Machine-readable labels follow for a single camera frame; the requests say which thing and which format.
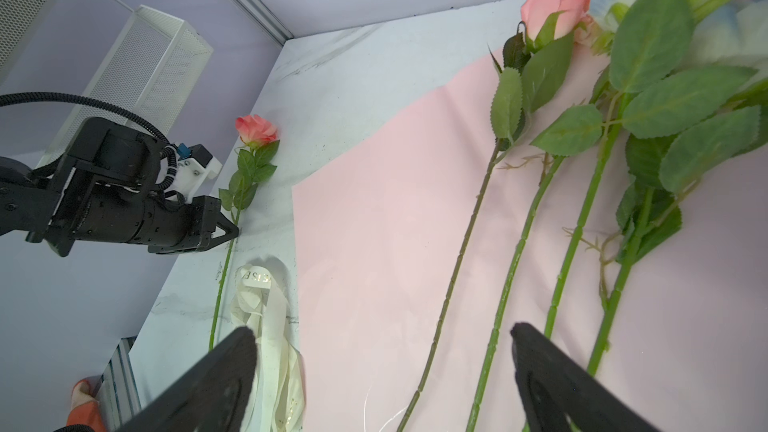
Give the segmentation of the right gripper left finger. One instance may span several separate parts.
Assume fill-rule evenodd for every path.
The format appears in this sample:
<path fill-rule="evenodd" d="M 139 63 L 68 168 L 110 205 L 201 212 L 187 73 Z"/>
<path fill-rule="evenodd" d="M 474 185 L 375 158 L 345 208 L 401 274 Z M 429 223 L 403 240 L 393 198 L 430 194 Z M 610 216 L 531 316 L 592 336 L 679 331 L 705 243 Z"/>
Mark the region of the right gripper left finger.
<path fill-rule="evenodd" d="M 123 431 L 239 431 L 256 372 L 251 329 L 239 327 L 207 353 Z"/>

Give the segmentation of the cream peach fake rose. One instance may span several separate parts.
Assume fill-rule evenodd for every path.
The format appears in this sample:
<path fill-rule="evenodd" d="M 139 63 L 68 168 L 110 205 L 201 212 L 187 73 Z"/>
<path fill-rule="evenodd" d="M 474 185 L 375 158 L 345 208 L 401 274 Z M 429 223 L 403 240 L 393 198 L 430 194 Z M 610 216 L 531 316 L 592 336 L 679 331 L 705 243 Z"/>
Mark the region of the cream peach fake rose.
<path fill-rule="evenodd" d="M 733 0 L 695 29 L 681 62 L 623 113 L 631 184 L 617 211 L 618 277 L 587 365 L 595 374 L 634 266 L 683 226 L 704 176 L 767 143 L 767 0 Z"/>

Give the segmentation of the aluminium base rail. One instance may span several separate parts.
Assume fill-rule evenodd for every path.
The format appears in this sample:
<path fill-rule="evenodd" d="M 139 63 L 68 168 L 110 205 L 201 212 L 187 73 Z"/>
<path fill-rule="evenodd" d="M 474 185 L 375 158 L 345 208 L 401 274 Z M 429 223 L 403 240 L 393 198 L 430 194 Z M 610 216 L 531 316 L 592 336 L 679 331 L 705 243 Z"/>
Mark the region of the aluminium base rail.
<path fill-rule="evenodd" d="M 129 355 L 135 340 L 119 341 L 98 383 L 95 397 L 107 431 L 117 431 L 142 409 Z"/>

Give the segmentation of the pink fake rose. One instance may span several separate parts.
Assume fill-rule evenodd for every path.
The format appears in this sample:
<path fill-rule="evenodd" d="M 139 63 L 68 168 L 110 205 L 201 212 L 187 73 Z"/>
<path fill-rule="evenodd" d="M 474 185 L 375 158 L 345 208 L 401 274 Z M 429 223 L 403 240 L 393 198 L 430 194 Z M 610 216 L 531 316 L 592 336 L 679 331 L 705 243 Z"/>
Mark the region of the pink fake rose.
<path fill-rule="evenodd" d="M 235 120 L 241 147 L 237 152 L 237 170 L 226 189 L 219 190 L 219 198 L 235 226 L 253 202 L 259 186 L 267 182 L 277 170 L 272 163 L 279 149 L 279 132 L 276 125 L 259 115 L 238 117 Z"/>
<path fill-rule="evenodd" d="M 556 19 L 565 12 L 573 12 L 573 20 L 565 20 L 564 27 L 568 32 L 572 31 L 582 19 L 589 0 L 532 0 L 540 2 L 542 8 L 546 10 L 548 16 L 540 19 L 534 27 L 534 37 L 528 37 L 527 25 L 531 17 L 531 5 L 526 2 L 521 7 L 521 21 L 519 22 L 516 34 L 507 39 L 502 49 L 502 62 L 496 61 L 494 66 L 499 75 L 500 84 L 497 87 L 496 94 L 491 106 L 491 126 L 495 136 L 495 145 L 491 157 L 488 161 L 486 172 L 483 177 L 480 191 L 476 196 L 476 202 L 464 233 L 464 238 L 448 282 L 445 298 L 441 307 L 437 326 L 434 332 L 432 344 L 430 346 L 427 361 L 422 372 L 422 376 L 417 388 L 404 410 L 403 416 L 397 426 L 398 432 L 406 429 L 407 423 L 414 412 L 417 403 L 426 386 L 429 373 L 438 349 L 438 343 L 442 334 L 443 325 L 449 309 L 454 288 L 461 270 L 464 255 L 468 247 L 471 234 L 483 203 L 487 187 L 490 182 L 492 172 L 496 165 L 504 158 L 507 151 L 515 144 L 523 134 L 523 128 L 527 124 L 522 105 L 523 93 L 521 73 L 524 66 L 530 60 L 532 51 L 537 48 L 535 42 L 540 39 L 544 44 L 551 42 L 555 36 Z"/>

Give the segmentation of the cream printed ribbon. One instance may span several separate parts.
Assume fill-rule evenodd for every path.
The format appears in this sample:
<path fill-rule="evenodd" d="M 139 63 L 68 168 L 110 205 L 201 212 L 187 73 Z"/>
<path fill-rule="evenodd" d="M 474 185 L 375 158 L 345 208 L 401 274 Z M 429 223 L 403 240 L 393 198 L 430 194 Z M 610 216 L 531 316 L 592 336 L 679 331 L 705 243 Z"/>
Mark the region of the cream printed ribbon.
<path fill-rule="evenodd" d="M 256 372 L 243 431 L 300 431 L 306 407 L 300 354 L 287 338 L 288 301 L 271 272 L 246 264 L 236 271 L 230 316 L 250 329 Z"/>

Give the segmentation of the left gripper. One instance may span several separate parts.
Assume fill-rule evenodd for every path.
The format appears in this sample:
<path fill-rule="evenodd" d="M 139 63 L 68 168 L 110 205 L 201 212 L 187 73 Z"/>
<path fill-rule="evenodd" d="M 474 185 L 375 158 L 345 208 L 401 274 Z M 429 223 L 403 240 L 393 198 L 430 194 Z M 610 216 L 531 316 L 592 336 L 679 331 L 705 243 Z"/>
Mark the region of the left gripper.
<path fill-rule="evenodd" d="M 221 201 L 199 196 L 168 210 L 155 204 L 146 214 L 146 245 L 153 254 L 214 249 L 239 236 L 239 227 L 221 212 Z"/>

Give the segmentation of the white blue fake rose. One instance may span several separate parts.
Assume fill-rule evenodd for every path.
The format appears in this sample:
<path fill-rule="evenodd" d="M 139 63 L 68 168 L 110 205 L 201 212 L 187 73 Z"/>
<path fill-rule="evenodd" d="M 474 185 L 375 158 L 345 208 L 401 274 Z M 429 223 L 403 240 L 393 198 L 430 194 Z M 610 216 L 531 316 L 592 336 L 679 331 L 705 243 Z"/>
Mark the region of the white blue fake rose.
<path fill-rule="evenodd" d="M 624 239 L 617 211 L 631 180 L 623 113 L 634 95 L 675 68 L 696 27 L 733 0 L 590 0 L 594 47 L 608 58 L 590 98 L 534 140 L 552 156 L 597 155 L 568 232 L 544 333 L 562 331 L 566 281 L 579 248 L 592 249 L 598 303 L 584 367 L 604 318 Z M 767 427 L 767 143 L 708 172 L 681 204 L 682 229 L 632 269 L 609 336 L 589 374 L 667 431 Z"/>

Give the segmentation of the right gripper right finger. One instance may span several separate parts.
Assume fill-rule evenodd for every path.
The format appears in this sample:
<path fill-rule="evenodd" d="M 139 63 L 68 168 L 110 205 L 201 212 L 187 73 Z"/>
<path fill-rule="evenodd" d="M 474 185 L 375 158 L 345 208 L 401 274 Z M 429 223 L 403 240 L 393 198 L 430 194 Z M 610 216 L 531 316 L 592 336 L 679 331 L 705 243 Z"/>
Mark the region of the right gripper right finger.
<path fill-rule="evenodd" d="M 533 325 L 511 330 L 515 381 L 531 431 L 654 431 Z"/>

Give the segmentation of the orange rubber glove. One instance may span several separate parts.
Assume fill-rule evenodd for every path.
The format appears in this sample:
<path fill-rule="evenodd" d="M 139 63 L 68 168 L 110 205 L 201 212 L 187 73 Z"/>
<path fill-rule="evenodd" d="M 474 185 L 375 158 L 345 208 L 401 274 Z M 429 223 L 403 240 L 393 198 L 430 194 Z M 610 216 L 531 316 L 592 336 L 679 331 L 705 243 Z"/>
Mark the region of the orange rubber glove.
<path fill-rule="evenodd" d="M 73 386 L 70 405 L 71 410 L 67 417 L 67 426 L 87 426 L 95 432 L 107 431 L 99 402 L 92 395 L 92 389 L 87 379 L 82 379 Z"/>

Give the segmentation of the lower white mesh shelf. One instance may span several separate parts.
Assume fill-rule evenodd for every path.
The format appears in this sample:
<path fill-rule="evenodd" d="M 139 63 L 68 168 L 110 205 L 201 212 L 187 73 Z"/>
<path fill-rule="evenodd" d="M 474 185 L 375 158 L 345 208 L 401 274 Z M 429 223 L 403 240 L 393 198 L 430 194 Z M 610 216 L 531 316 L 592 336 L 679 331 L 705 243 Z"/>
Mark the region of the lower white mesh shelf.
<path fill-rule="evenodd" d="M 125 108 L 168 134 L 213 52 L 189 22 L 142 5 L 82 95 Z"/>

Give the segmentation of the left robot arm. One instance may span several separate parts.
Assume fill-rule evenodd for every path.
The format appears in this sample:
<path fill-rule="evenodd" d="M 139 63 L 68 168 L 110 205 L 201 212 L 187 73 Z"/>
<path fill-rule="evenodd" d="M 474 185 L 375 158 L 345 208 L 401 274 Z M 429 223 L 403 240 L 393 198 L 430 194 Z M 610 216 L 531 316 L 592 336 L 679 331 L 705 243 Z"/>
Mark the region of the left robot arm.
<path fill-rule="evenodd" d="M 77 241 L 141 245 L 151 254 L 208 251 L 238 237 L 220 199 L 181 189 L 178 162 L 207 156 L 172 144 L 139 115 L 101 100 L 58 92 L 4 94 L 3 106 L 58 102 L 129 120 L 86 119 L 64 152 L 32 169 L 1 160 L 1 232 L 24 231 L 66 257 Z"/>

